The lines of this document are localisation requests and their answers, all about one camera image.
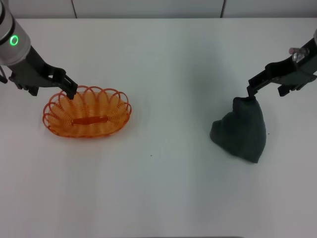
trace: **orange wire basket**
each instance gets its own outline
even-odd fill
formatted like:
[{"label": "orange wire basket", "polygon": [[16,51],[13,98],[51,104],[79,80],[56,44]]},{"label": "orange wire basket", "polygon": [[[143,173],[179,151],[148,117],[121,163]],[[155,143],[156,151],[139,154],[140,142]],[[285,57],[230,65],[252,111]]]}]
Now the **orange wire basket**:
[{"label": "orange wire basket", "polygon": [[94,138],[122,129],[131,112],[125,93],[112,88],[78,86],[73,100],[64,91],[50,98],[43,110],[43,123],[58,136]]}]

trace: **basket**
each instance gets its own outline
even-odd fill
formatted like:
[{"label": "basket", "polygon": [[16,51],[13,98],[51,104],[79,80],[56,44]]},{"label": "basket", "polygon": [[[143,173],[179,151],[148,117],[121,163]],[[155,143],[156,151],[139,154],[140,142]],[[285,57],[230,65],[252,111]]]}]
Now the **basket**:
[{"label": "basket", "polygon": [[132,112],[125,93],[112,88],[78,86],[73,100],[61,91],[43,110],[43,123],[58,136],[94,138],[121,130]]}]

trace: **fabric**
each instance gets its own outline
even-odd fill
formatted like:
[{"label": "fabric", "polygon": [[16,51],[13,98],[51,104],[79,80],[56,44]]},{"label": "fabric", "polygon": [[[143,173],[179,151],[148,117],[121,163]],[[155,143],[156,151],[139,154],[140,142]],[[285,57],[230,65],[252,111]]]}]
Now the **fabric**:
[{"label": "fabric", "polygon": [[212,124],[210,138],[230,154],[257,163],[265,147],[266,129],[256,98],[235,98],[233,111]]}]

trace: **white wall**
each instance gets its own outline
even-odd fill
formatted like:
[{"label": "white wall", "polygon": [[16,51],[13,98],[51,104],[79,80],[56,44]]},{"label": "white wall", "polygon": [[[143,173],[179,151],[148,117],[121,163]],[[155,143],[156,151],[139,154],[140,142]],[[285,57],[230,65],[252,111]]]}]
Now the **white wall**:
[{"label": "white wall", "polygon": [[16,18],[75,18],[71,0],[9,0]]},{"label": "white wall", "polygon": [[223,17],[317,17],[317,0],[227,0]]},{"label": "white wall", "polygon": [[223,0],[74,0],[78,18],[220,17]]}]

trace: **green indicator light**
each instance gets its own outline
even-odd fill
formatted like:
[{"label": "green indicator light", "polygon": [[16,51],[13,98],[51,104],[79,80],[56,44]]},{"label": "green indicator light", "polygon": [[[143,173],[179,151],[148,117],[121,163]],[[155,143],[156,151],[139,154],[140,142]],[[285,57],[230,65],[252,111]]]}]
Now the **green indicator light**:
[{"label": "green indicator light", "polygon": [[11,36],[10,38],[10,45],[16,46],[19,42],[19,38],[17,35]]}]

